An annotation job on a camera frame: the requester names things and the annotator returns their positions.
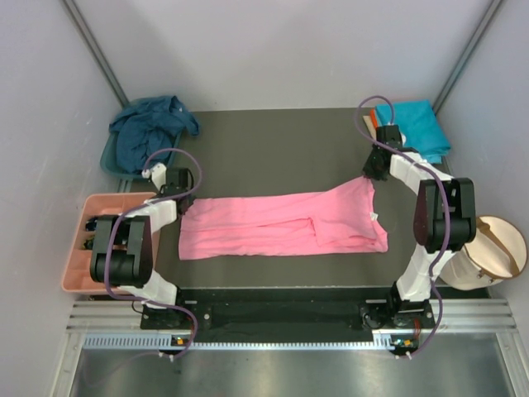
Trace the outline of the pink t shirt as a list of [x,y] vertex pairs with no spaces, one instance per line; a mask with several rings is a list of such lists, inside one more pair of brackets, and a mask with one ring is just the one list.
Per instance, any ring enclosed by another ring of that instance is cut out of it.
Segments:
[[324,192],[197,199],[181,221],[179,258],[386,252],[374,193],[359,177]]

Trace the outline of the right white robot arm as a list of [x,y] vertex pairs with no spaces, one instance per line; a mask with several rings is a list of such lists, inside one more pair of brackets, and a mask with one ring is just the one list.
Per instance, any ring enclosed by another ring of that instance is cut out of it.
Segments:
[[407,269],[393,284],[386,318],[407,326],[423,311],[443,267],[476,235],[474,183],[439,171],[420,154],[403,146],[396,125],[376,127],[364,176],[403,182],[415,195],[413,236],[417,243]]

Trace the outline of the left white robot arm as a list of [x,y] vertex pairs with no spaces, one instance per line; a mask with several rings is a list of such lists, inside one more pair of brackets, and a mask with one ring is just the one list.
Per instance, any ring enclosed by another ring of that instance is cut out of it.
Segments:
[[159,309],[159,318],[170,328],[187,320],[187,308],[178,302],[179,288],[155,271],[154,235],[176,222],[193,204],[188,192],[194,177],[188,168],[167,170],[158,164],[148,173],[158,189],[140,209],[130,211],[117,222],[117,214],[97,215],[85,223],[92,232],[84,247],[92,252],[89,274],[94,282],[107,281],[111,287],[141,298],[143,304]]

